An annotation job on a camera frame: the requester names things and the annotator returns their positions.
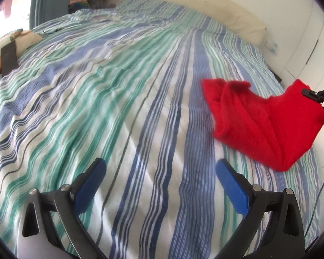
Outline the red knit sweater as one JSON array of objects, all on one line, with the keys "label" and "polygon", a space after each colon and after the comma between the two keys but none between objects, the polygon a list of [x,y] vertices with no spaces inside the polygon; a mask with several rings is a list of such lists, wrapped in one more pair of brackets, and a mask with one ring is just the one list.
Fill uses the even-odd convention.
[{"label": "red knit sweater", "polygon": [[247,81],[201,81],[214,117],[214,138],[278,172],[288,171],[312,146],[324,125],[322,106],[302,94],[296,80],[281,95],[263,98]]}]

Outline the white wardrobe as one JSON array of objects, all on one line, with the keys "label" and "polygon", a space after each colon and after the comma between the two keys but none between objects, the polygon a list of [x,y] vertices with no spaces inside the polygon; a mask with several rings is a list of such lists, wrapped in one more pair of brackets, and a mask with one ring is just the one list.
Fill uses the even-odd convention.
[{"label": "white wardrobe", "polygon": [[324,12],[314,5],[298,46],[281,73],[284,89],[301,80],[313,91],[324,89]]}]

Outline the striped blue green bedspread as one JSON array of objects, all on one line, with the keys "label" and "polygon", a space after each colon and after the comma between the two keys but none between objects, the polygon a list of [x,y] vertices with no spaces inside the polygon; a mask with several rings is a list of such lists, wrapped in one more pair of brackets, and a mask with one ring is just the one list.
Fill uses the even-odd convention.
[{"label": "striped blue green bedspread", "polygon": [[105,178],[80,219],[109,258],[213,258],[241,221],[215,164],[295,192],[305,242],[319,234],[314,150],[276,172],[216,141],[201,80],[283,88],[258,48],[196,11],[158,0],[81,10],[38,26],[42,40],[0,76],[0,237],[16,250],[29,191],[57,190],[100,157]]}]

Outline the wall power socket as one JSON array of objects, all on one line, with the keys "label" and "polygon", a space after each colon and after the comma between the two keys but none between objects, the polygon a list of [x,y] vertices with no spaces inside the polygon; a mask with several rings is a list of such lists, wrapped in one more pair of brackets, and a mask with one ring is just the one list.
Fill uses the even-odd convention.
[{"label": "wall power socket", "polygon": [[278,51],[278,44],[275,43],[274,41],[270,41],[270,40],[267,40],[266,43],[265,43],[265,47],[271,51],[273,54],[276,54],[277,51]]}]

